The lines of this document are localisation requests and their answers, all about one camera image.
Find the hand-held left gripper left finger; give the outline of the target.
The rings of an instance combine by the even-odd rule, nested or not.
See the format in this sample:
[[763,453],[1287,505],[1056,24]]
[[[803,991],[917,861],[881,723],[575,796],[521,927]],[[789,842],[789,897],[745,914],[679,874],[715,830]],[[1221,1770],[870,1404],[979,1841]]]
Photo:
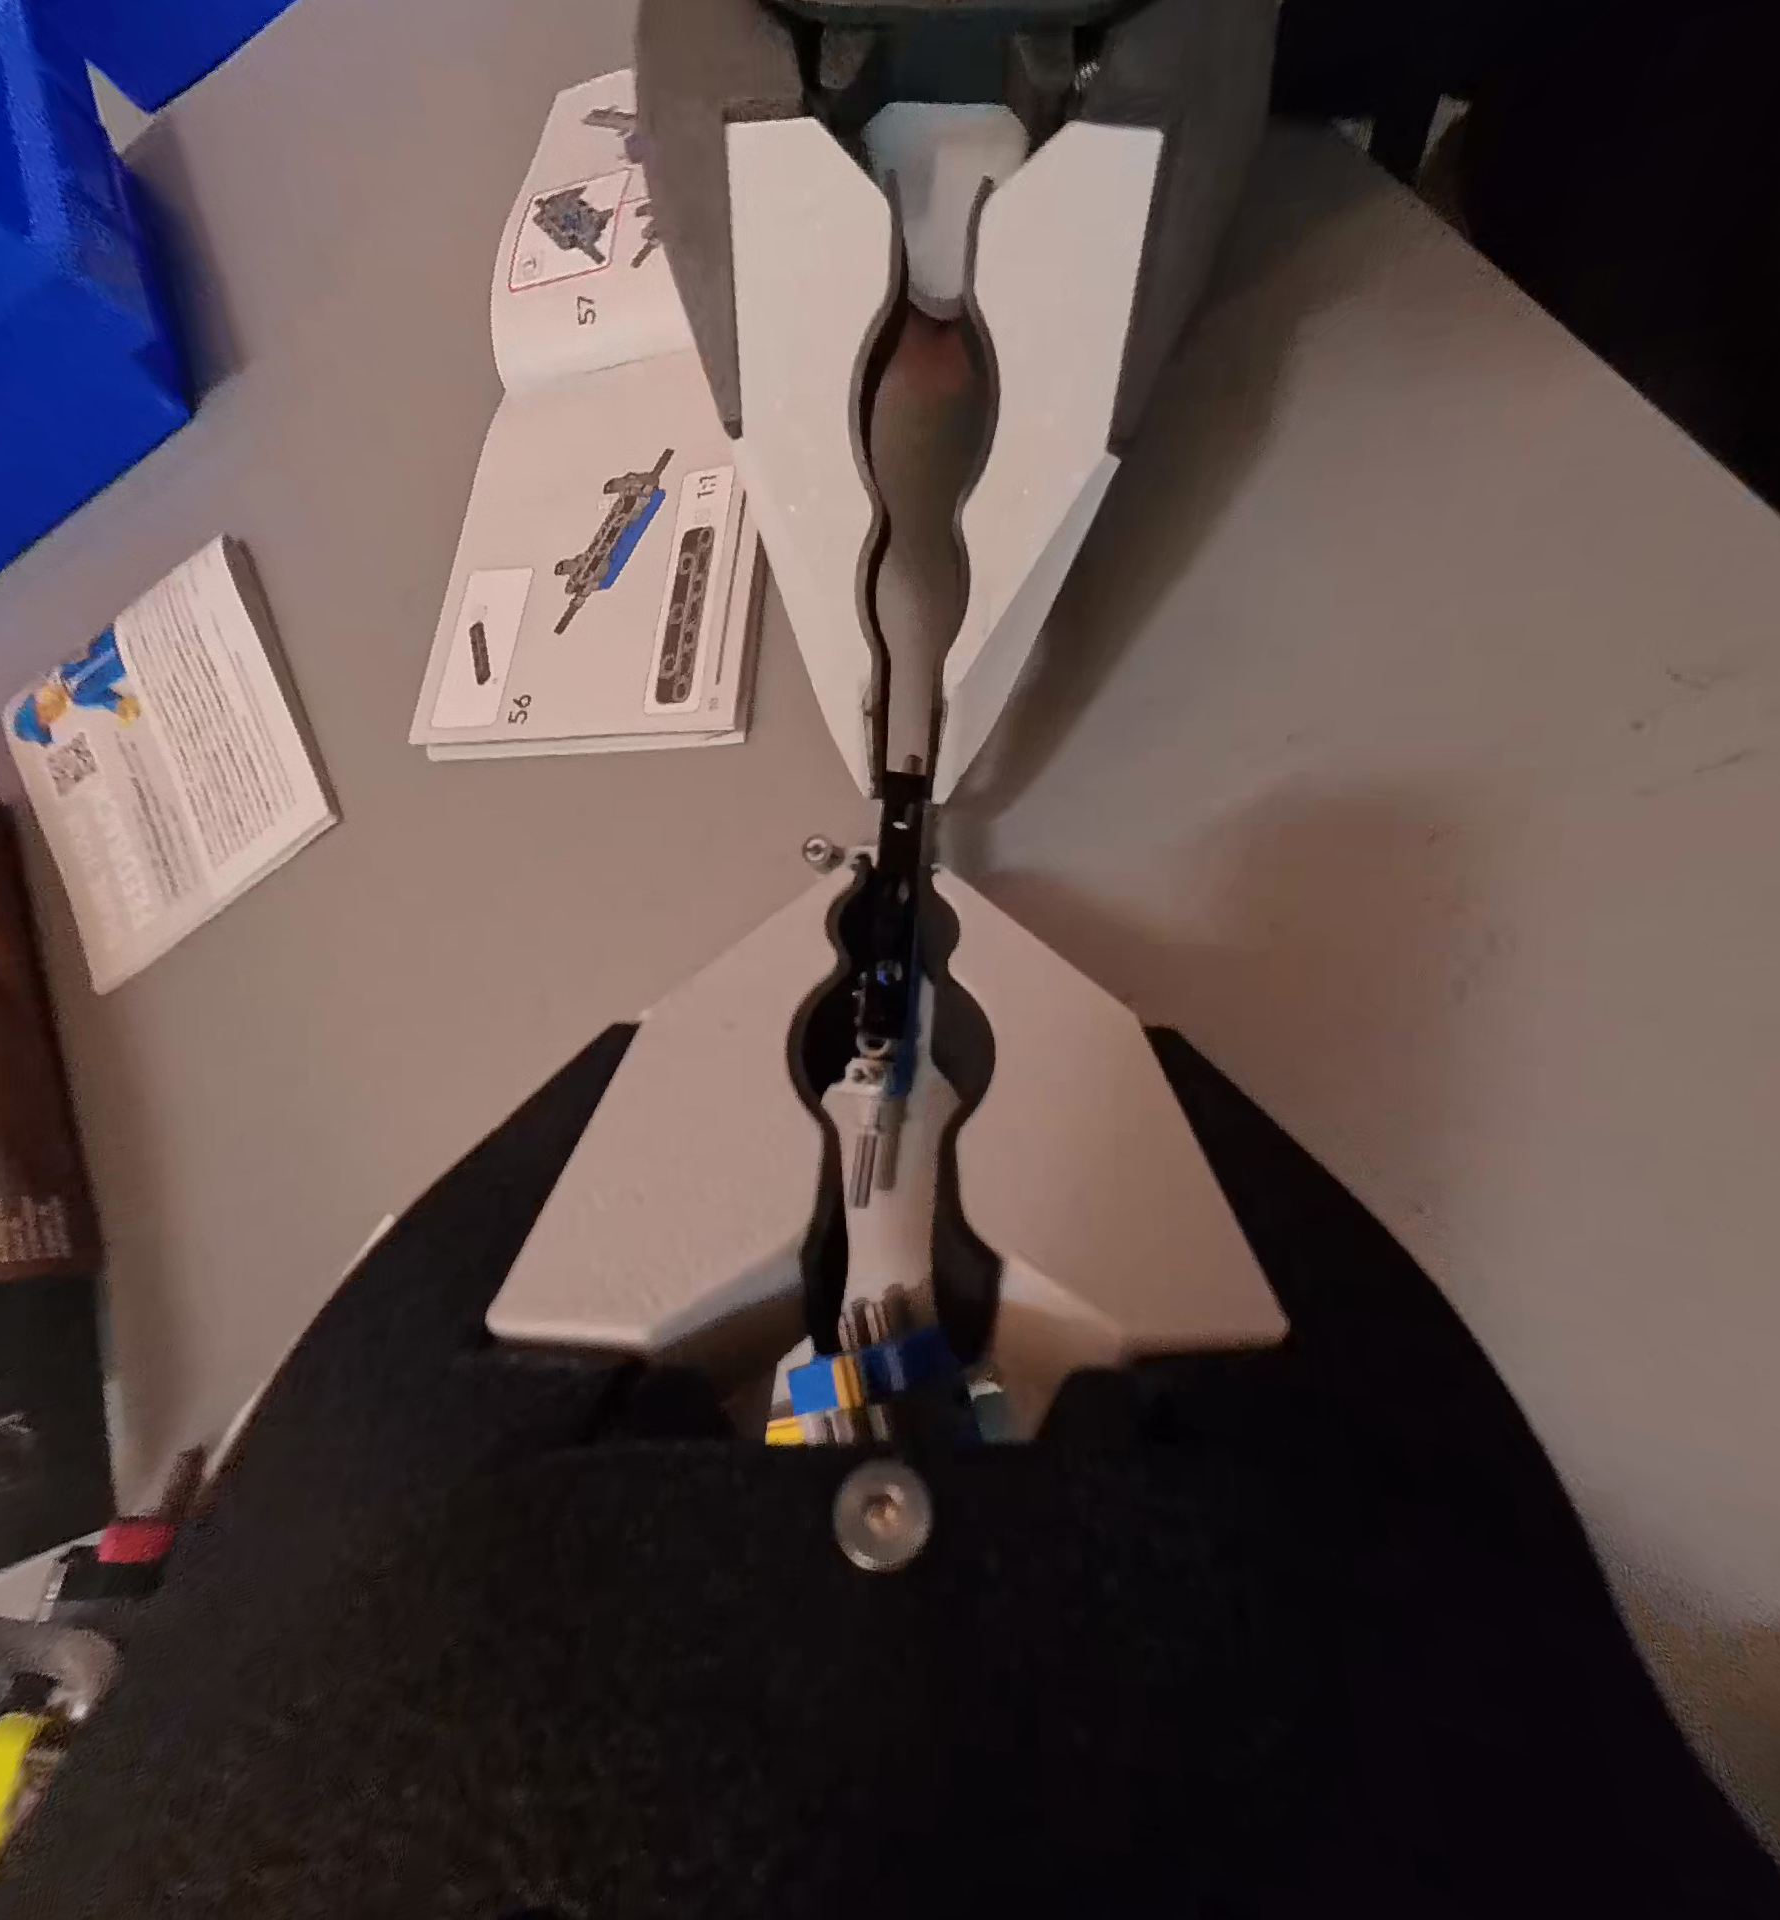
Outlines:
[[637,1023],[490,1332],[527,1351],[776,1365],[806,1336],[803,1237],[826,1133],[789,1034],[836,969],[821,877]]

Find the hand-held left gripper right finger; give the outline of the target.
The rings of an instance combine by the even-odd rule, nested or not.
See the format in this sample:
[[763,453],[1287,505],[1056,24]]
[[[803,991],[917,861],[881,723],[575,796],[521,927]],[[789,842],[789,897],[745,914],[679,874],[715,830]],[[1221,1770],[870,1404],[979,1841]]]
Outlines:
[[1078,1374],[1280,1348],[1287,1309],[1130,1005],[953,874],[925,900],[925,981],[953,1098],[935,1305],[1011,1432]]

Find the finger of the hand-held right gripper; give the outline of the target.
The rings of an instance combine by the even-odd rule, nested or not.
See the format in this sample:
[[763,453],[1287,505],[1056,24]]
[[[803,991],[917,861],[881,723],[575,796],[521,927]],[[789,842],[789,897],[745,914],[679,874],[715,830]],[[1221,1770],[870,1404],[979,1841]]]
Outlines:
[[864,398],[901,308],[901,220],[809,106],[769,3],[643,3],[637,113],[666,261],[809,684],[868,797],[888,768]]
[[1120,15],[1065,123],[975,204],[968,314],[994,415],[956,515],[968,602],[940,670],[938,806],[997,732],[1208,294],[1264,139],[1279,15]]

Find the black and blue lego assembly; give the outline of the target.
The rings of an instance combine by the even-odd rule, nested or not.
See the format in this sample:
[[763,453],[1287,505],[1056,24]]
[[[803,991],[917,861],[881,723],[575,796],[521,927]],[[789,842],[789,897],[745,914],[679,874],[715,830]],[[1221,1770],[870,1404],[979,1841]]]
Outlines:
[[839,1092],[849,1117],[841,1147],[849,1208],[868,1208],[900,1180],[922,1043],[929,800],[920,761],[888,778],[875,842],[841,861],[849,888],[829,924],[836,972],[806,1002],[806,1082],[819,1098]]

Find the open lego instruction booklet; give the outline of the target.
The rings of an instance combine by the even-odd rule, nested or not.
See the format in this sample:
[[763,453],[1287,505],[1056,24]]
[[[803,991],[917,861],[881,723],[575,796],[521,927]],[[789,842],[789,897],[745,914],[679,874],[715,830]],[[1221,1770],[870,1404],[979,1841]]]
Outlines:
[[761,540],[643,154],[627,66],[566,87],[504,223],[500,398],[409,732],[432,761],[745,732]]

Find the blue and yellow lego assembly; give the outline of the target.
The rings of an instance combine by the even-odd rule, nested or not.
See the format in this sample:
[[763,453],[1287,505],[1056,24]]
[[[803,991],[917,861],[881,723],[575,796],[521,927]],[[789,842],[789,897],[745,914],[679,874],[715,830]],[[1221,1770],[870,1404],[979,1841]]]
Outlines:
[[836,1351],[786,1357],[761,1432],[769,1448],[975,1445],[975,1375],[906,1287],[841,1312]]

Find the white leaflet with lego figure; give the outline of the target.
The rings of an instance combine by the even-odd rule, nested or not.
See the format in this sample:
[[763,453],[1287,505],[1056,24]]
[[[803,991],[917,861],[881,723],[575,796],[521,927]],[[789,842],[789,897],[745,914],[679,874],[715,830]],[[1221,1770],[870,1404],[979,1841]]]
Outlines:
[[0,710],[95,994],[342,822],[248,547],[208,540]]

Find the blue plastic bin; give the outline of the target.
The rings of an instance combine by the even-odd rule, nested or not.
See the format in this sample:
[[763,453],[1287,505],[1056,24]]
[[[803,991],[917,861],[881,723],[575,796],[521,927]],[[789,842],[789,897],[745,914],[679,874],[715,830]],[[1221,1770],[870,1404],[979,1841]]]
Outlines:
[[194,410],[153,220],[92,74],[162,110],[285,3],[0,3],[0,570]]

